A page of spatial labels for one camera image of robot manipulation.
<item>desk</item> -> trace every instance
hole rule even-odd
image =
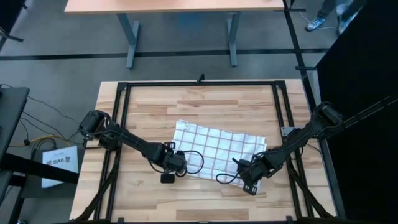
[[[232,18],[227,21],[227,26],[231,64],[235,67],[238,65],[235,40],[240,11],[272,11],[283,8],[282,0],[68,0],[65,12],[68,14],[115,13],[129,42],[126,67],[132,69],[140,25],[139,21],[134,21],[131,27],[126,13],[234,11]]]
[[[310,118],[301,80],[285,80],[296,126]],[[113,112],[117,82],[102,82],[96,110]],[[121,122],[123,99],[117,122]],[[279,94],[282,111],[283,97]],[[274,98],[270,86],[152,86],[131,88],[126,128],[147,141],[167,142],[173,138],[178,119],[241,133],[264,135],[268,148],[282,143]],[[315,140],[310,144],[317,146]],[[80,172],[70,218],[76,218],[97,193],[105,150],[88,149]],[[263,179],[256,196],[241,188],[221,185],[195,177],[177,178],[174,184],[161,184],[141,153],[122,147],[112,221],[270,221],[294,217],[287,169]],[[303,151],[303,164],[310,190],[331,214],[335,214],[321,155],[311,147]],[[301,191],[300,205],[305,214]],[[108,193],[104,196],[100,218],[105,217]]]

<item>black panel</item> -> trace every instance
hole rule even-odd
[[[317,65],[322,101],[346,118],[397,95],[397,13],[393,1],[369,1]],[[398,103],[328,140],[346,216],[388,222]]]
[[[0,27],[6,34],[11,32],[23,3],[25,0],[0,0]]]

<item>checkered cloth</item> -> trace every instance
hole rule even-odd
[[[182,120],[176,122],[173,137],[176,151],[194,150],[200,152],[205,158],[202,170],[192,176],[213,180],[220,173],[235,176],[237,164],[232,161],[232,158],[250,161],[253,154],[266,150],[265,141],[264,136],[207,128]],[[185,157],[188,171],[196,172],[201,166],[201,157],[194,152],[186,152]],[[218,180],[222,182],[228,182],[231,179],[232,177],[225,175],[218,177]],[[231,184],[241,187],[243,181],[235,179]]]

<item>black cable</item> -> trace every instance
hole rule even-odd
[[[49,124],[44,123],[43,121],[41,121],[41,120],[39,120],[39,119],[33,117],[32,115],[30,115],[29,113],[26,113],[25,111],[23,111],[23,113],[26,114],[27,116],[30,116],[31,118],[35,119],[36,121],[38,121],[38,122],[40,122],[40,123],[46,125],[47,127],[50,127],[50,128],[52,128],[52,129],[54,129],[56,132],[59,133],[59,135],[61,135],[62,138],[64,138],[64,139],[66,140],[66,138],[62,135],[62,133],[61,133],[60,131],[58,131],[55,127],[53,127],[53,126],[51,126],[51,125],[49,125]]]
[[[186,169],[188,174],[198,174],[203,169],[203,166],[205,165],[205,158],[203,157],[203,155],[200,152],[195,151],[195,150],[187,150],[187,151],[182,151],[182,152],[184,152],[184,153],[186,153],[186,152],[194,152],[194,153],[199,154],[199,156],[201,157],[201,166],[200,166],[200,168],[196,172],[189,172],[188,169]]]
[[[5,86],[7,86],[7,87],[9,87],[9,88],[13,88],[12,86],[7,85],[7,84],[0,84],[0,85],[5,85]],[[43,103],[45,106],[48,106],[49,108],[54,109],[56,112],[58,112],[58,113],[59,113],[61,116],[63,116],[64,118],[69,119],[69,120],[75,122],[76,124],[80,124],[79,122],[77,122],[77,121],[74,120],[73,118],[71,118],[71,117],[69,117],[69,116],[66,116],[66,115],[64,115],[63,113],[61,113],[61,111],[59,111],[58,109],[56,109],[54,106],[48,105],[46,102],[41,101],[41,100],[37,100],[37,99],[35,99],[35,98],[31,97],[31,96],[28,96],[28,98],[31,99],[31,100],[34,100],[34,101],[36,101],[36,102]]]
[[[41,150],[41,147],[45,142],[51,142],[53,144],[51,150],[57,149],[57,143],[55,142],[54,138],[43,138],[38,140],[32,147],[30,151],[30,155],[33,157],[35,151]]]
[[[8,146],[8,147],[26,147],[26,146]]]
[[[4,198],[3,198],[3,200],[5,200],[5,199],[6,199],[6,197],[7,197],[8,193],[11,191],[12,187],[13,187],[13,186],[11,186],[11,187],[10,187],[10,189],[8,189],[7,193],[4,195]]]
[[[221,176],[221,175],[225,175],[225,176],[228,176],[228,177],[232,177],[232,180],[230,180],[230,181],[228,181],[228,182],[221,182],[221,181],[218,180],[218,177]],[[231,175],[231,174],[217,174],[217,176],[216,176],[216,181],[217,181],[218,183],[220,183],[220,184],[230,184],[230,183],[232,183],[235,179],[240,179],[240,177],[238,177],[238,175],[239,175],[239,173],[237,173],[236,175]]]
[[[301,147],[301,148],[300,148],[300,151],[301,151],[301,152],[300,152],[300,157],[301,157],[301,156],[303,155],[304,148]]]
[[[23,127],[26,131],[26,139],[29,140],[29,133],[27,132],[27,128],[26,128],[25,124],[21,120],[19,120],[19,122],[21,123],[21,125],[23,125]]]
[[[151,161],[148,161],[148,163],[149,163],[149,165],[152,167],[152,169],[153,169],[154,171],[156,171],[156,172],[158,172],[158,173],[160,173],[160,174],[168,174],[168,172],[166,172],[166,171],[160,171],[160,170],[156,169],[156,168],[154,167],[154,165],[151,163]]]
[[[83,142],[83,143],[77,143],[77,142],[74,142],[74,141],[71,140],[72,137],[74,137],[77,133],[79,133],[79,131],[73,133],[73,134],[67,139],[67,141],[68,141],[68,142],[72,142],[72,143],[74,143],[74,144],[76,144],[76,145],[80,145],[80,144],[81,144],[81,145],[84,145],[84,142]]]
[[[37,128],[37,129],[39,129],[39,130],[41,130],[42,132],[44,132],[44,133],[46,133],[46,134],[55,135],[54,133],[50,133],[50,132],[48,132],[48,131],[44,131],[43,129],[37,127],[36,125],[32,124],[32,122],[30,122],[28,119],[25,119],[25,118],[21,118],[21,119],[23,119],[24,121],[27,121],[30,125],[32,125],[33,127]]]
[[[310,145],[310,144],[308,144],[308,143],[306,143],[306,145],[310,146],[311,148],[315,149],[315,150],[318,151],[318,152],[321,152],[321,150],[319,150],[319,148],[317,148],[317,147],[315,147],[315,146],[312,146],[312,145]]]

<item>robotic arm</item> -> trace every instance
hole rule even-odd
[[[171,172],[184,174],[186,172],[187,162],[184,152],[174,153],[175,144],[173,142],[165,144],[147,142],[111,121],[105,112],[90,111],[81,122],[79,131],[87,139],[99,139],[100,146],[109,150],[117,149],[120,142],[133,147],[140,151],[151,164],[163,168],[165,174]]]
[[[304,147],[311,138],[323,139],[339,131],[342,124],[342,115],[330,104],[322,103],[315,109],[310,122],[303,129],[289,133],[283,145],[255,154],[251,161],[233,159],[238,164],[238,176],[244,182],[243,190],[255,195],[257,187],[254,185],[262,177],[270,178],[280,170],[288,155]]]

